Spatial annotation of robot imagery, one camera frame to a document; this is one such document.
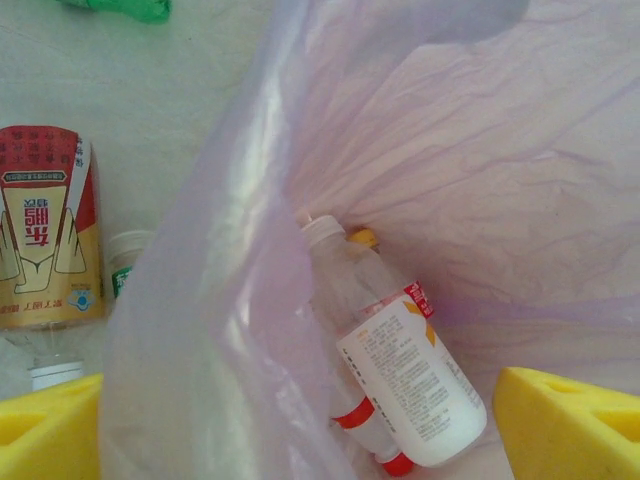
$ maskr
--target red label band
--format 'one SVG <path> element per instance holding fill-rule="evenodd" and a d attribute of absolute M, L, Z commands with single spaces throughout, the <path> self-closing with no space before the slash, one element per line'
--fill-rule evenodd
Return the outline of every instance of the red label band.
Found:
<path fill-rule="evenodd" d="M 364 397 L 360 405 L 354 408 L 350 413 L 338 418 L 334 418 L 338 424 L 345 430 L 356 428 L 365 423 L 375 412 L 375 408 L 367 397 Z"/>
<path fill-rule="evenodd" d="M 405 293 L 411 297 L 411 299 L 418 306 L 424 318 L 429 318 L 433 315 L 433 307 L 429 302 L 429 299 L 424 294 L 420 282 L 414 282 L 404 289 Z"/>

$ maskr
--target plastic bottle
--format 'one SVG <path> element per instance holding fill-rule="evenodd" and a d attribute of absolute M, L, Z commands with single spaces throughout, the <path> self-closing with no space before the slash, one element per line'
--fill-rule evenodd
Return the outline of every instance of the plastic bottle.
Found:
<path fill-rule="evenodd" d="M 380 242 L 378 241 L 378 237 L 376 237 L 376 234 L 370 228 L 361 228 L 356 230 L 354 233 L 347 237 L 347 240 L 350 242 L 359 243 L 360 245 L 364 245 L 365 247 L 369 247 L 377 254 L 380 254 Z M 474 404 L 482 402 L 480 396 L 478 395 L 478 392 L 476 392 L 476 390 L 473 388 L 473 385 L 471 385 L 469 379 L 466 377 L 458 363 L 454 360 L 451 353 L 449 353 L 447 347 L 444 345 L 444 343 L 442 343 L 442 340 L 440 340 L 438 334 L 435 332 L 435 330 L 433 330 L 433 327 L 431 327 L 431 322 L 429 320 L 435 317 L 435 312 L 427 296 L 425 295 L 420 282 L 409 280 L 406 276 L 395 270 L 395 268 L 393 267 L 387 265 L 387 268 L 389 268 L 389 270 L 393 272 L 396 278 L 400 278 L 402 280 L 402 284 L 404 285 L 403 291 L 408 293 L 414 299 L 416 304 L 420 307 L 420 310 L 422 311 L 424 316 L 427 318 L 427 323 L 429 326 L 428 328 L 430 328 L 428 334 L 433 337 L 434 349 L 436 350 L 442 363 L 444 363 L 449 368 L 449 370 L 451 370 L 451 373 L 456 377 L 456 380 L 464 389 L 464 391 L 467 392 L 469 399 Z"/>
<path fill-rule="evenodd" d="M 374 251 L 347 242 L 335 218 L 317 218 L 303 231 L 316 281 L 312 305 L 396 444 L 425 467 L 451 460 L 482 434 L 487 412 L 442 361 L 424 295 L 405 291 Z"/>
<path fill-rule="evenodd" d="M 92 10 L 124 13 L 144 23 L 166 22 L 171 0 L 58 0 L 61 3 Z"/>
<path fill-rule="evenodd" d="M 104 316 L 91 145 L 57 127 L 0 130 L 0 331 L 33 357 L 33 390 L 83 375 Z"/>
<path fill-rule="evenodd" d="M 115 298 L 118 298 L 122 292 L 133 265 L 152 238 L 152 232 L 133 230 L 120 233 L 109 240 L 107 263 L 111 272 L 111 285 Z"/>
<path fill-rule="evenodd" d="M 329 416 L 392 477 L 409 474 L 414 463 L 398 448 L 384 420 L 354 378 L 353 374 L 325 337 L 331 380 Z"/>

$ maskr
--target translucent plastic bag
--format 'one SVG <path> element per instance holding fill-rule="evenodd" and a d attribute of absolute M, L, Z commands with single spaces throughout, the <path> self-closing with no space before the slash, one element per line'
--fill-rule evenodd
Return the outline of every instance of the translucent plastic bag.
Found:
<path fill-rule="evenodd" d="M 506 364 L 639 391 L 638 8 L 279 2 L 110 321 L 104 478 L 380 475 L 327 428 L 296 217 L 375 229 L 485 401 Z M 495 428 L 427 477 L 510 478 Z"/>

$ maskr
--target yellow sponge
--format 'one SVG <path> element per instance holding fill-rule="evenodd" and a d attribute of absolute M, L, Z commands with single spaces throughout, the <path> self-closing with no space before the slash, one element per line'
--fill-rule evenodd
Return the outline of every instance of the yellow sponge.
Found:
<path fill-rule="evenodd" d="M 0 479 L 99 480 L 94 375 L 0 402 Z"/>
<path fill-rule="evenodd" d="M 493 412 L 517 480 L 640 479 L 640 397 L 505 368 Z"/>

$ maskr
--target green object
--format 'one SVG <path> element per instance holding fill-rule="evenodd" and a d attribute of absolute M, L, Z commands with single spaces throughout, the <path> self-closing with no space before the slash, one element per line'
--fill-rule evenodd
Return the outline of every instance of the green object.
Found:
<path fill-rule="evenodd" d="M 111 283 L 113 284 L 113 296 L 118 298 L 120 292 L 124 288 L 125 283 L 127 283 L 127 278 L 131 273 L 131 267 L 126 267 L 118 270 L 113 275 L 111 275 Z"/>
<path fill-rule="evenodd" d="M 76 7 L 120 12 L 144 23 L 166 22 L 171 0 L 58 0 Z"/>

